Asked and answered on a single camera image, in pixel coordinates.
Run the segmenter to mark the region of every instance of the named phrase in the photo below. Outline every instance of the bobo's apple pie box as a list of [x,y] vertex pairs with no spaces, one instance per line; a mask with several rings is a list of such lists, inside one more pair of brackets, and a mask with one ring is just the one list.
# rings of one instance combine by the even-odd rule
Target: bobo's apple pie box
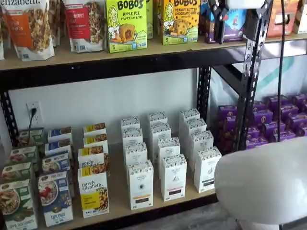
[[106,0],[110,53],[147,48],[145,0]]

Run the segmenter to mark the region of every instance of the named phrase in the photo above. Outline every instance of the purely elizabeth granola bag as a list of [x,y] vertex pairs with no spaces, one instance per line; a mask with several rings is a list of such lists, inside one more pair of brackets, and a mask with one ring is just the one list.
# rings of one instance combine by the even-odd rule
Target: purely elizabeth granola bag
[[1,4],[18,58],[30,61],[54,56],[49,0],[2,0]]
[[104,0],[63,0],[71,51],[103,50]]

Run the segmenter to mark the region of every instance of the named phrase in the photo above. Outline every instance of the yellow bobo's box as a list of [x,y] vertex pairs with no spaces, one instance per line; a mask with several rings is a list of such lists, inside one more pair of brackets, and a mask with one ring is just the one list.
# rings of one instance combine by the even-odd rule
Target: yellow bobo's box
[[201,0],[162,0],[163,45],[197,42]]
[[106,0],[109,52],[147,48],[146,0]]

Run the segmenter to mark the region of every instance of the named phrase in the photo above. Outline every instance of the purple box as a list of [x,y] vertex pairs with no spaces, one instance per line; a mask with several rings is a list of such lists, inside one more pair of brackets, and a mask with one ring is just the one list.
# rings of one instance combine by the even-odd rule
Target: purple box
[[[286,130],[286,131],[283,131],[283,132],[280,132],[280,141],[284,141],[284,140],[290,140],[290,139],[293,139],[295,138],[296,135],[294,132],[292,132],[291,130]],[[277,142],[277,134],[274,134],[273,135],[273,142]]]
[[265,103],[262,101],[254,101],[254,105],[253,105],[253,111],[254,112],[258,112],[260,110],[265,110],[266,106]]
[[270,123],[273,120],[273,112],[269,109],[254,112],[254,125],[258,126],[264,123]]
[[[282,105],[290,103],[289,99],[286,96],[281,95],[280,99],[281,99]],[[277,109],[277,106],[278,106],[277,104],[278,104],[278,97],[277,96],[271,96],[271,97],[266,98],[266,105],[272,111]]]
[[226,119],[228,116],[236,115],[237,107],[233,105],[221,105],[219,106],[219,117],[220,119]]
[[[285,123],[280,123],[280,131],[284,131],[286,125]],[[277,121],[272,121],[270,123],[262,124],[260,131],[267,140],[271,140],[274,134],[277,134]]]
[[257,146],[265,145],[267,143],[268,141],[264,137],[251,138],[251,139],[246,140],[246,149],[250,150]]
[[248,135],[247,135],[247,138],[250,139],[250,138],[257,138],[259,137],[259,129],[255,126],[253,127],[248,127]]
[[304,123],[307,123],[306,113],[299,113],[289,116],[286,121],[286,130],[291,129],[292,131],[296,132],[296,129],[304,125]]

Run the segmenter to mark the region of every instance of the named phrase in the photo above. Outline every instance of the wall outlet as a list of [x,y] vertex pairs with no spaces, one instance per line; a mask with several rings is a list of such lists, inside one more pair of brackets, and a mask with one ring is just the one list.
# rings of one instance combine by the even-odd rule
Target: wall outlet
[[29,114],[29,122],[31,120],[31,115],[32,115],[31,109],[36,108],[36,114],[34,115],[32,119],[31,127],[32,128],[42,127],[44,124],[44,120],[43,120],[43,113],[40,107],[40,103],[39,102],[29,102],[26,105],[27,105],[28,114]]

